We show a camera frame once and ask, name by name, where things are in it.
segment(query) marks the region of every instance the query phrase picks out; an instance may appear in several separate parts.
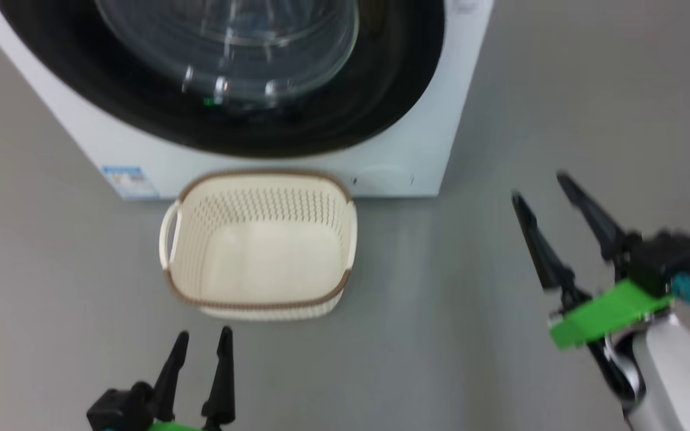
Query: basket rim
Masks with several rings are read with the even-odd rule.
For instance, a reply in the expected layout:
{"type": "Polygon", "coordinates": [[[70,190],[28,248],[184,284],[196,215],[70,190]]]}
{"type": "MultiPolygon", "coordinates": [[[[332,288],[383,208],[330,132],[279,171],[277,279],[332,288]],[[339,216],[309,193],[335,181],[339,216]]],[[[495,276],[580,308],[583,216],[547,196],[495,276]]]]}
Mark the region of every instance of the basket rim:
{"type": "Polygon", "coordinates": [[[195,180],[191,181],[183,191],[177,196],[177,200],[184,202],[188,194],[190,194],[199,184],[205,183],[208,180],[213,180],[221,177],[246,177],[246,175],[289,175],[290,177],[310,177],[326,180],[337,186],[338,189],[345,196],[346,202],[353,202],[353,196],[350,190],[345,187],[345,184],[334,175],[327,174],[316,170],[308,169],[242,169],[242,170],[228,170],[219,172],[209,172],[209,174],[201,175],[195,180]]]}
{"type": "MultiPolygon", "coordinates": [[[[345,196],[347,204],[353,204],[353,196],[348,191],[347,187],[340,181],[339,178],[331,174],[326,174],[326,172],[319,172],[314,170],[306,169],[250,169],[250,170],[235,170],[235,171],[219,171],[211,172],[210,174],[202,175],[189,183],[186,188],[181,191],[180,196],[177,197],[177,201],[184,202],[186,197],[191,191],[193,191],[199,184],[204,183],[208,180],[213,180],[214,178],[220,177],[241,177],[242,175],[290,175],[290,177],[311,177],[321,180],[329,181],[330,183],[337,186],[338,189],[345,196]]],[[[220,302],[220,301],[207,301],[197,298],[189,297],[185,295],[175,283],[172,276],[172,271],[170,268],[164,269],[164,279],[170,288],[170,291],[178,297],[181,301],[187,305],[198,306],[199,308],[220,308],[224,310],[239,310],[239,311],[274,311],[283,310],[289,308],[307,308],[308,306],[318,306],[323,303],[327,303],[332,299],[336,298],[337,295],[345,289],[345,284],[347,284],[350,278],[350,273],[353,271],[352,268],[347,268],[343,272],[340,282],[334,287],[328,294],[313,298],[306,301],[291,301],[291,302],[272,302],[272,303],[230,303],[230,302],[220,302]]]]}

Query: sticker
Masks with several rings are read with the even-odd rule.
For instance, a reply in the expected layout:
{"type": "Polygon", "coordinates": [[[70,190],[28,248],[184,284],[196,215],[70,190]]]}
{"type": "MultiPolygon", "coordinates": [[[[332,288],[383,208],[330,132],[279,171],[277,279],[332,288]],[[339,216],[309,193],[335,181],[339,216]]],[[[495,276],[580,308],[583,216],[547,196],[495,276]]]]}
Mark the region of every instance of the sticker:
{"type": "Polygon", "coordinates": [[[159,192],[137,166],[103,166],[103,175],[124,199],[158,199],[159,192]]]}

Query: plastic basket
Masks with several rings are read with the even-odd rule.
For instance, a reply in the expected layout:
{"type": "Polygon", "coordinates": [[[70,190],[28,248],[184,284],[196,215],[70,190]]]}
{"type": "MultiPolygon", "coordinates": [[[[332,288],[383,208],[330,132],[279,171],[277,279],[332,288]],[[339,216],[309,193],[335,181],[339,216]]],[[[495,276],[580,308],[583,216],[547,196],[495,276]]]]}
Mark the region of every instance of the plastic basket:
{"type": "Polygon", "coordinates": [[[353,198],[334,178],[211,174],[191,183],[167,210],[159,258],[175,296],[206,314],[307,319],[332,311],[342,297],[356,233],[353,198]]]}

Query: basket handle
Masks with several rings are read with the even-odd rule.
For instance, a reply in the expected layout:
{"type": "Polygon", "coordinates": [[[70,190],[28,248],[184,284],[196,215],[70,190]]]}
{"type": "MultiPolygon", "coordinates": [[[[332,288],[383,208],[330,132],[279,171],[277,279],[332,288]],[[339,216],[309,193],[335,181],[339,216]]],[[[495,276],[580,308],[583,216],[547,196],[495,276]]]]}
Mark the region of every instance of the basket handle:
{"type": "Polygon", "coordinates": [[[159,261],[161,261],[161,268],[164,271],[169,271],[172,259],[175,258],[181,218],[180,200],[175,200],[174,204],[167,210],[167,213],[164,214],[164,220],[161,221],[161,231],[159,231],[159,261]],[[172,229],[172,222],[175,216],[177,216],[177,223],[175,224],[175,235],[172,238],[172,250],[170,251],[170,229],[172,229]]]}

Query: robotic arm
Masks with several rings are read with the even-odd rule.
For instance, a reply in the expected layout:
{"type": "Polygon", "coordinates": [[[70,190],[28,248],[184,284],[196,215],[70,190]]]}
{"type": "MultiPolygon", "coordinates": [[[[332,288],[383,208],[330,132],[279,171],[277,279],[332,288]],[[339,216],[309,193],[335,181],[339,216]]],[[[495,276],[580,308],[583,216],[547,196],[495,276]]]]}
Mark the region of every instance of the robotic arm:
{"type": "MultiPolygon", "coordinates": [[[[188,340],[188,333],[181,332],[153,387],[137,382],[130,390],[107,390],[87,412],[92,431],[195,431],[173,422],[177,377],[186,360],[188,340]]],[[[236,418],[230,327],[222,328],[217,357],[219,364],[209,399],[202,407],[205,431],[221,431],[220,426],[236,418]]]]}
{"type": "Polygon", "coordinates": [[[614,265],[616,287],[592,298],[574,283],[519,193],[513,207],[545,291],[561,290],[550,333],[558,347],[586,346],[635,431],[690,431],[690,332],[673,314],[690,302],[690,236],[624,232],[567,174],[558,182],[614,265]]]}

